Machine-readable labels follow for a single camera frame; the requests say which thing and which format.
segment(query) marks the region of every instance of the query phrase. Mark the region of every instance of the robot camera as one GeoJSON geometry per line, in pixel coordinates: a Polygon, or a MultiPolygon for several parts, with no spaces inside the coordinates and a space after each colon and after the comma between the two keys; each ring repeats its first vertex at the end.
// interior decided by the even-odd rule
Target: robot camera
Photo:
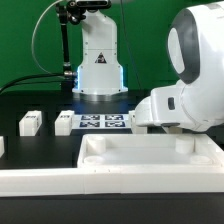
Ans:
{"type": "Polygon", "coordinates": [[[106,9],[110,8],[110,0],[76,0],[76,4],[80,8],[88,9],[106,9]]]}

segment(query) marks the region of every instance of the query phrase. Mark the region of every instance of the black table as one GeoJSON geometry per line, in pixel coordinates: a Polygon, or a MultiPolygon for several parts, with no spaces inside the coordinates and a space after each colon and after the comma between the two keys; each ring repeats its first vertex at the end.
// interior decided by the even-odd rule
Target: black table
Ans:
{"type": "MultiPolygon", "coordinates": [[[[93,131],[76,130],[71,136],[54,136],[59,113],[74,110],[76,114],[125,114],[146,95],[130,92],[126,99],[97,103],[76,100],[71,93],[60,91],[2,94],[0,136],[4,136],[6,152],[0,159],[0,169],[76,167],[82,136],[93,131]],[[43,124],[37,136],[21,138],[18,123],[30,110],[43,112],[43,124]]],[[[210,130],[209,134],[221,144],[220,130],[210,130]]],[[[122,134],[130,130],[111,132],[122,134]]],[[[0,198],[0,223],[213,224],[224,222],[223,209],[223,193],[7,197],[0,198]]]]}

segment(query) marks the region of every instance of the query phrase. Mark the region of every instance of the green backdrop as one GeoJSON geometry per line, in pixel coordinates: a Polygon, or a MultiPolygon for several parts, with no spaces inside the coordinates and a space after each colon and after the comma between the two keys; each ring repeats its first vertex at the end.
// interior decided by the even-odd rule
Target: green backdrop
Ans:
{"type": "MultiPolygon", "coordinates": [[[[31,37],[37,20],[53,0],[7,0],[0,13],[0,85],[26,75],[42,74],[31,54],[31,37]]],[[[133,59],[143,89],[175,83],[177,80],[166,52],[169,26],[185,7],[210,3],[211,0],[135,0],[124,4],[126,30],[133,59]]],[[[118,26],[118,60],[124,67],[125,84],[138,89],[123,33],[120,5],[103,13],[118,26]]],[[[69,25],[70,55],[73,67],[82,61],[81,26],[69,25]]],[[[48,71],[62,71],[61,34],[52,9],[40,24],[35,49],[41,65],[48,71]]],[[[59,89],[59,83],[24,85],[20,89],[59,89]]]]}

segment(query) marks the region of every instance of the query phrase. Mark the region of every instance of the warning label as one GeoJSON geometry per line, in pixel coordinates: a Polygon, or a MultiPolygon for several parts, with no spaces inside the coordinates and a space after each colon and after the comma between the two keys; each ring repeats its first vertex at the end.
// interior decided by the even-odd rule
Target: warning label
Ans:
{"type": "Polygon", "coordinates": [[[100,55],[96,59],[95,63],[99,63],[99,64],[106,64],[107,63],[102,52],[100,53],[100,55]]]}

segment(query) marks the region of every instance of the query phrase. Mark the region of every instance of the white block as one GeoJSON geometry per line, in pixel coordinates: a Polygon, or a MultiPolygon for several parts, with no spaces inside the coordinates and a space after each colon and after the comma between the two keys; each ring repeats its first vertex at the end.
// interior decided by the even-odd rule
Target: white block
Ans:
{"type": "Polygon", "coordinates": [[[129,111],[129,123],[133,134],[147,134],[147,127],[138,127],[135,120],[135,111],[129,111]]]}
{"type": "Polygon", "coordinates": [[[42,124],[41,111],[28,111],[19,122],[20,136],[35,136],[42,124]]]}
{"type": "Polygon", "coordinates": [[[56,136],[68,136],[72,131],[72,125],[74,123],[74,111],[67,110],[62,111],[57,120],[55,121],[55,135],[56,136]]]}
{"type": "Polygon", "coordinates": [[[4,139],[3,137],[0,137],[0,158],[5,152],[5,147],[4,147],[4,139]]]}

